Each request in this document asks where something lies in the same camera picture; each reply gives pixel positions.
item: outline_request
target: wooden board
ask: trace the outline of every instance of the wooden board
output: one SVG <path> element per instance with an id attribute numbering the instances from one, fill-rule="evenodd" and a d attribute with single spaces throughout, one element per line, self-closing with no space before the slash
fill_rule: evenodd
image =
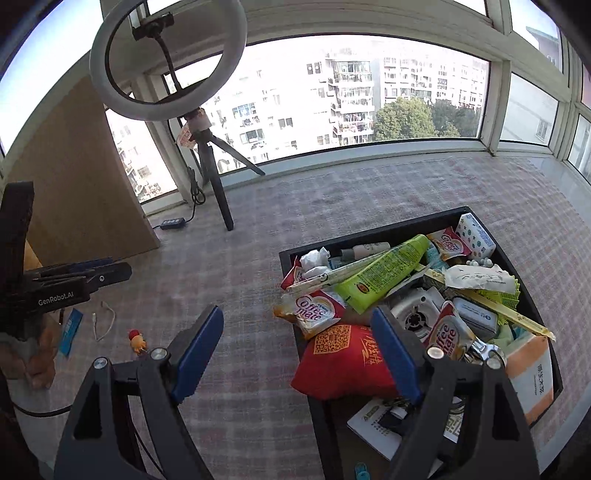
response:
<path id="1" fill-rule="evenodd" d="M 17 155 L 7 180 L 34 182 L 27 239 L 43 265 L 120 259 L 158 248 L 89 76 L 49 112 Z"/>

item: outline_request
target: tissue box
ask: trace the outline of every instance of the tissue box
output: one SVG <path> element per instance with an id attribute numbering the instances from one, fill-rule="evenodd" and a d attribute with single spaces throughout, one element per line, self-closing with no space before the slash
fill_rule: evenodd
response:
<path id="1" fill-rule="evenodd" d="M 525 332 L 504 352 L 507 376 L 517 392 L 527 423 L 531 425 L 554 400 L 548 339 Z"/>
<path id="2" fill-rule="evenodd" d="M 460 222 L 456 227 L 456 233 L 472 251 L 468 255 L 470 260 L 479 260 L 485 257 L 490 258 L 495 251 L 496 245 L 492 241 L 492 238 L 471 213 L 465 213 L 460 217 Z"/>

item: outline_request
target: blue tag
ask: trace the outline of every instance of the blue tag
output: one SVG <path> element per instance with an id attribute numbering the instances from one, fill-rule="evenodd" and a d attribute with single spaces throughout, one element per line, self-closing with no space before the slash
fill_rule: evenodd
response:
<path id="1" fill-rule="evenodd" d="M 68 322 L 64 327 L 64 332 L 61 334 L 60 352 L 67 358 L 70 355 L 70 349 L 72 348 L 72 340 L 78 330 L 78 325 L 82 320 L 82 312 L 73 309 L 72 313 L 68 317 Z"/>

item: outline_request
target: small figurine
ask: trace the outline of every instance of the small figurine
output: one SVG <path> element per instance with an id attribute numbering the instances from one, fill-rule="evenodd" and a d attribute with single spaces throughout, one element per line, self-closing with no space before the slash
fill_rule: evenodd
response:
<path id="1" fill-rule="evenodd" d="M 140 355 L 148 350 L 148 345 L 146 344 L 144 337 L 139 332 L 139 330 L 130 330 L 129 340 L 131 343 L 131 348 L 134 349 L 134 352 L 137 355 Z"/>

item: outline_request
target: coffee mate packet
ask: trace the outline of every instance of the coffee mate packet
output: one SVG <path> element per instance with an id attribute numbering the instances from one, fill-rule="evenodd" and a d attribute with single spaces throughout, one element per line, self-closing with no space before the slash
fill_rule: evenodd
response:
<path id="1" fill-rule="evenodd" d="M 443 261 L 472 253 L 470 248 L 450 226 L 444 230 L 428 234 L 427 238 L 435 244 Z"/>
<path id="2" fill-rule="evenodd" d="M 298 283 L 303 278 L 303 269 L 299 259 L 295 259 L 290 272 L 281 282 L 281 288 Z M 295 323 L 306 340 L 333 326 L 345 315 L 345 301 L 334 291 L 317 290 L 296 299 L 284 294 L 281 303 L 273 307 L 273 315 Z"/>
<path id="3" fill-rule="evenodd" d="M 460 318 L 453 303 L 447 301 L 424 344 L 427 348 L 438 346 L 452 360 L 459 360 L 474 340 L 474 333 Z"/>

